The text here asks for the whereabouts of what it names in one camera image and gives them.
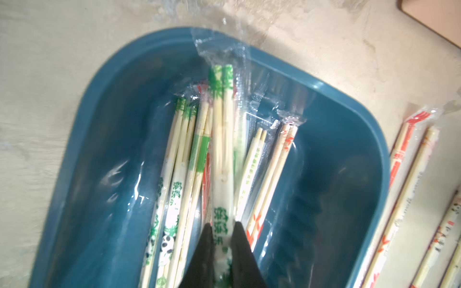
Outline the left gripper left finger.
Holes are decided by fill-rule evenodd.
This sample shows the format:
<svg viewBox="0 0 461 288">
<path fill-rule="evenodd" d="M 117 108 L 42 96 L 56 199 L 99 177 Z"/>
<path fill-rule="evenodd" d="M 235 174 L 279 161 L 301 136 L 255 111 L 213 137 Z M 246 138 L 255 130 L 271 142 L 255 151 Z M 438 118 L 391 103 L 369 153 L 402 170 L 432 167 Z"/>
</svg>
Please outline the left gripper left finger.
<svg viewBox="0 0 461 288">
<path fill-rule="evenodd" d="M 200 234 L 199 242 L 179 288 L 214 287 L 214 251 L 212 227 L 207 223 Z"/>
</svg>

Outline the red panda chopsticks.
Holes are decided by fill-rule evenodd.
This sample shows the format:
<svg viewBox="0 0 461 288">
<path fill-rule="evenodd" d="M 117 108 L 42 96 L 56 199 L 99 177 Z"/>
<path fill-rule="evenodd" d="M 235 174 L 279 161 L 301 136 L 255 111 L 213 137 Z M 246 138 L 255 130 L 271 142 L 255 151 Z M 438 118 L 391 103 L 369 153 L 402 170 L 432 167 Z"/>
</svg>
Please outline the red panda chopsticks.
<svg viewBox="0 0 461 288">
<path fill-rule="evenodd" d="M 411 283 L 411 288 L 421 288 L 431 271 L 435 266 L 441 251 L 445 246 L 445 241 L 453 230 L 458 215 L 461 212 L 461 189 L 458 188 L 452 198 L 452 201 L 441 220 L 437 231 L 435 232 L 431 244 L 421 261 L 419 269 Z"/>
</svg>

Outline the green bamboo chopsticks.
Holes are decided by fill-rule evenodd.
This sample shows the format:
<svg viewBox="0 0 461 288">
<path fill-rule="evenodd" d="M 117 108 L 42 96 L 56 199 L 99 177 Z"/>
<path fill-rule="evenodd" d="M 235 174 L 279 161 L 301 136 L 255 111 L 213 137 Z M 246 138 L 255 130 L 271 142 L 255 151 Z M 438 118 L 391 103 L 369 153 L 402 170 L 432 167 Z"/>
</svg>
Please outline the green bamboo chopsticks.
<svg viewBox="0 0 461 288">
<path fill-rule="evenodd" d="M 232 287 L 231 238 L 235 224 L 235 185 L 242 170 L 238 129 L 242 108 L 241 76 L 245 48 L 240 42 L 206 28 L 192 32 L 198 53 L 207 62 L 211 96 L 210 148 L 215 288 Z"/>
</svg>

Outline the teal plastic storage tray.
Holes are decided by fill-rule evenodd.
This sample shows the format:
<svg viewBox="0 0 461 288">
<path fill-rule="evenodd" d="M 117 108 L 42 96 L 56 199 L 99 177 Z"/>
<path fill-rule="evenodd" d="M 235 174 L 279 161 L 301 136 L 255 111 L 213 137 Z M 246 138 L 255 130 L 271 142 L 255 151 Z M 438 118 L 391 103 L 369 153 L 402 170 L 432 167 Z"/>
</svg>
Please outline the teal plastic storage tray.
<svg viewBox="0 0 461 288">
<path fill-rule="evenodd" d="M 206 78 L 191 28 L 118 51 L 80 103 L 38 248 L 32 288 L 135 288 L 174 114 L 174 89 Z M 350 288 L 390 180 L 384 135 L 359 102 L 249 47 L 262 114 L 305 117 L 255 258 L 269 288 Z"/>
</svg>

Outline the green text chopsticks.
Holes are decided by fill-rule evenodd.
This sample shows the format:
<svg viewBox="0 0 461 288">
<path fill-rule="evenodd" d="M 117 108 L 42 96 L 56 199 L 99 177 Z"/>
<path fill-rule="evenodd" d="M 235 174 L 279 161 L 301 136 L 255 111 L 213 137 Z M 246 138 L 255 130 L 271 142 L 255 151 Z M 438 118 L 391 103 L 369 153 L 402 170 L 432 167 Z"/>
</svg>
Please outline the green text chopsticks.
<svg viewBox="0 0 461 288">
<path fill-rule="evenodd" d="M 458 241 L 456 249 L 446 269 L 439 288 L 458 288 L 458 274 L 461 270 L 461 241 Z"/>
</svg>

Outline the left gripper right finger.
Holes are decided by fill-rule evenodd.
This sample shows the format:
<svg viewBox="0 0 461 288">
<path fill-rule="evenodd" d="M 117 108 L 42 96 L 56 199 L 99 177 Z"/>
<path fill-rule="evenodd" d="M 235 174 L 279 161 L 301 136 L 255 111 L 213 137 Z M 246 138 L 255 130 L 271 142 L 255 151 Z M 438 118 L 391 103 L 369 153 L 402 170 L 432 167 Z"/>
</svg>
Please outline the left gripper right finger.
<svg viewBox="0 0 461 288">
<path fill-rule="evenodd" d="M 231 284 L 233 288 L 266 288 L 241 222 L 236 222 L 230 247 L 232 250 Z"/>
</svg>

